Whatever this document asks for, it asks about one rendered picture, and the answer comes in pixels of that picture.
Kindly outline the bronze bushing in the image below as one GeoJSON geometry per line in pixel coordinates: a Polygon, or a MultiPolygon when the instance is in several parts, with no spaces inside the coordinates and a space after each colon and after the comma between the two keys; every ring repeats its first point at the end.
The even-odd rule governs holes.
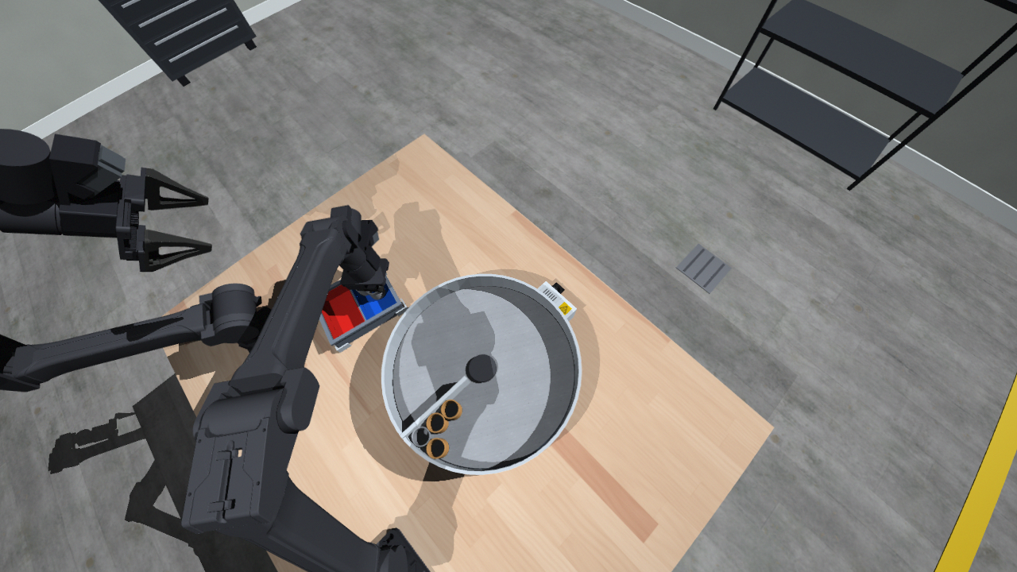
{"type": "Polygon", "coordinates": [[[430,432],[437,432],[437,434],[440,434],[440,432],[444,432],[444,431],[446,431],[448,428],[448,419],[446,419],[446,417],[443,417],[443,427],[442,427],[442,430],[435,431],[435,430],[432,428],[431,424],[432,424],[433,419],[435,419],[435,417],[439,416],[439,415],[441,415],[443,417],[443,414],[440,414],[440,413],[433,413],[433,414],[430,414],[428,416],[428,419],[426,421],[426,426],[427,426],[427,428],[430,432]]]}
{"type": "Polygon", "coordinates": [[[445,439],[440,439],[440,441],[442,441],[443,445],[444,445],[444,452],[439,457],[437,457],[437,456],[435,456],[435,454],[433,454],[433,452],[432,452],[432,446],[433,446],[433,444],[435,444],[435,441],[437,441],[437,439],[440,439],[440,438],[430,439],[430,441],[428,442],[426,451],[427,451],[427,455],[430,458],[434,458],[434,459],[443,458],[443,457],[446,457],[446,455],[448,453],[448,442],[445,439]]]}
{"type": "Polygon", "coordinates": [[[444,402],[442,404],[442,414],[443,414],[443,417],[446,417],[446,419],[448,419],[447,414],[446,414],[446,408],[447,408],[448,404],[451,404],[451,403],[455,403],[455,404],[458,405],[458,412],[457,412],[457,414],[455,414],[455,416],[451,417],[450,420],[460,419],[460,416],[462,414],[462,406],[461,406],[461,404],[458,404],[458,402],[455,401],[455,400],[446,400],[446,402],[444,402]]]}

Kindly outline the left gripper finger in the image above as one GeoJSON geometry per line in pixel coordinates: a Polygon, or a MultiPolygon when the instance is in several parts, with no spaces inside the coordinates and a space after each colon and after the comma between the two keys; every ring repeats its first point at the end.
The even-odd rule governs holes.
{"type": "Polygon", "coordinates": [[[176,184],[173,179],[164,176],[155,169],[146,168],[146,188],[148,188],[148,210],[181,209],[181,207],[198,207],[208,205],[208,198],[196,191],[176,184]],[[164,186],[170,191],[183,193],[193,199],[162,198],[160,196],[160,186],[164,186]]]}
{"type": "Polygon", "coordinates": [[[157,232],[155,230],[145,230],[143,242],[145,243],[143,253],[145,253],[146,272],[155,272],[163,267],[166,267],[166,265],[178,263],[178,261],[182,261],[183,258],[200,256],[200,254],[208,253],[208,251],[213,249],[213,244],[198,242],[197,240],[190,238],[179,238],[179,236],[157,232]],[[164,256],[160,256],[160,247],[190,247],[190,249],[176,251],[175,253],[168,253],[164,254],[164,256]]]}

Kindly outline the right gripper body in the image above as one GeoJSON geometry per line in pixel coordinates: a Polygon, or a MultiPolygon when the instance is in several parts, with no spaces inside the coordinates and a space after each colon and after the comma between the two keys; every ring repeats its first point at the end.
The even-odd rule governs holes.
{"type": "Polygon", "coordinates": [[[386,278],[385,274],[388,271],[388,260],[386,258],[379,258],[378,270],[366,260],[357,270],[353,271],[342,271],[340,284],[348,288],[349,290],[375,290],[378,285],[385,286],[386,278]],[[352,279],[352,278],[353,279],[352,279]]]}

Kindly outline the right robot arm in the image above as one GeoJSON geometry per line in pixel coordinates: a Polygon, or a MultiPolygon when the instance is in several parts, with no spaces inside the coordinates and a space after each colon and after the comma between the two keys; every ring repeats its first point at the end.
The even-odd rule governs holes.
{"type": "Polygon", "coordinates": [[[299,254],[254,347],[231,381],[214,383],[194,420],[182,528],[241,537],[307,572],[429,572],[400,530],[366,542],[287,471],[319,395],[304,365],[335,270],[357,270],[365,255],[378,270],[377,231],[349,205],[303,226],[299,254]]]}

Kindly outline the grey round turntable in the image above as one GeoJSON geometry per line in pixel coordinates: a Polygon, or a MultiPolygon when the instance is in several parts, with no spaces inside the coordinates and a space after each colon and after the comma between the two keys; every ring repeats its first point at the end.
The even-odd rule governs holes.
{"type": "Polygon", "coordinates": [[[381,367],[388,418],[404,442],[443,470],[475,475],[513,470],[544,452],[567,425],[582,379],[569,323],[577,308],[563,291],[557,282],[535,288],[474,274],[412,303],[381,367]],[[442,413],[446,400],[461,404],[462,414],[435,433],[448,453],[434,459],[427,446],[412,444],[412,432],[442,413]]]}

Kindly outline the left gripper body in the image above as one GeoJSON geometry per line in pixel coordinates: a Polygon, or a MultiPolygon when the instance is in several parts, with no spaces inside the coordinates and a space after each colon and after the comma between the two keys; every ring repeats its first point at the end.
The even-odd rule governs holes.
{"type": "Polygon", "coordinates": [[[58,231],[67,236],[84,236],[85,238],[117,238],[120,260],[139,261],[139,272],[145,272],[145,226],[139,225],[138,211],[145,211],[145,199],[148,198],[146,188],[146,168],[141,168],[141,176],[127,175],[120,178],[118,195],[118,213],[116,233],[80,233],[63,232],[60,220],[60,203],[56,203],[56,223],[58,231]],[[131,230],[130,230],[131,224],[131,230]]]}

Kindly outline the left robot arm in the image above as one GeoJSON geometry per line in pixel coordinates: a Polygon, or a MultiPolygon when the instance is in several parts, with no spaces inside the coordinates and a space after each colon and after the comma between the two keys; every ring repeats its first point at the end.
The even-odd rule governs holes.
{"type": "MultiPolygon", "coordinates": [[[[37,135],[0,128],[0,231],[61,235],[60,203],[63,232],[116,234],[123,172],[125,158],[98,141],[55,134],[50,152],[37,135]]],[[[25,345],[0,334],[0,390],[29,392],[60,374],[183,342],[238,343],[250,353],[270,316],[261,304],[249,285],[224,284],[175,314],[72,339],[25,345]]]]}

